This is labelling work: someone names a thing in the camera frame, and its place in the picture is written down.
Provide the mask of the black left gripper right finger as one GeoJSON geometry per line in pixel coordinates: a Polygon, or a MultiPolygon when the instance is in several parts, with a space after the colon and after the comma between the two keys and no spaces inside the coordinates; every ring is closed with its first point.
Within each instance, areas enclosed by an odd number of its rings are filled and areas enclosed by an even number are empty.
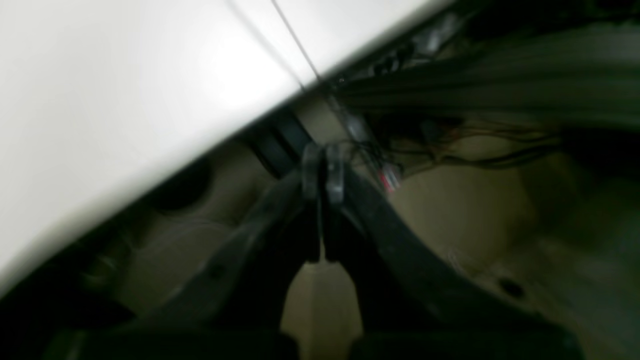
{"type": "Polygon", "coordinates": [[[358,297],[351,360],[582,360],[572,333],[473,284],[432,253],[382,194],[323,150],[322,232],[358,297]]]}

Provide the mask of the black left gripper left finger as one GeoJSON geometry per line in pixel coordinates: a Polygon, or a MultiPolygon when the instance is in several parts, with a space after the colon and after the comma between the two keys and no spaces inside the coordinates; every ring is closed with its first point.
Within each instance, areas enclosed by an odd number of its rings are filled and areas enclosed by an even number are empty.
{"type": "Polygon", "coordinates": [[[115,329],[66,332],[47,360],[297,360],[282,333],[288,289],[320,257],[323,148],[254,205],[241,226],[160,308],[115,329]]]}

